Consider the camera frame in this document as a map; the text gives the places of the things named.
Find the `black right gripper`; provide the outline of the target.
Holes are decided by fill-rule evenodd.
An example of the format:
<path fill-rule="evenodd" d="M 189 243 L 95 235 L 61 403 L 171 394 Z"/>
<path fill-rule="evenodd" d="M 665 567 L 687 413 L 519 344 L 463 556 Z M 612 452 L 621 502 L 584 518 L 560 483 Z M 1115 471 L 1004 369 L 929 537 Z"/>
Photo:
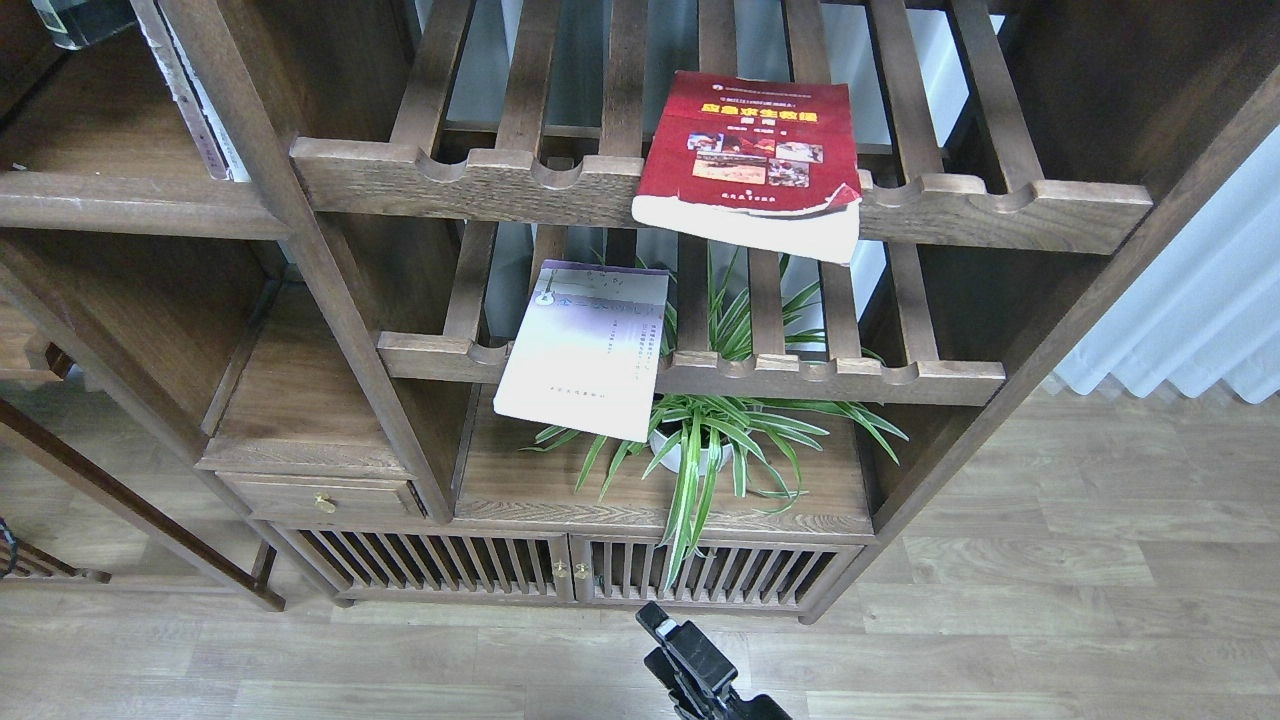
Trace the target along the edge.
<path fill-rule="evenodd" d="M 681 719 L 791 720 L 771 696 L 739 696 L 732 682 L 739 670 L 694 623 L 676 623 L 657 602 L 637 612 L 657 648 L 645 659 L 650 673 L 668 691 Z"/>

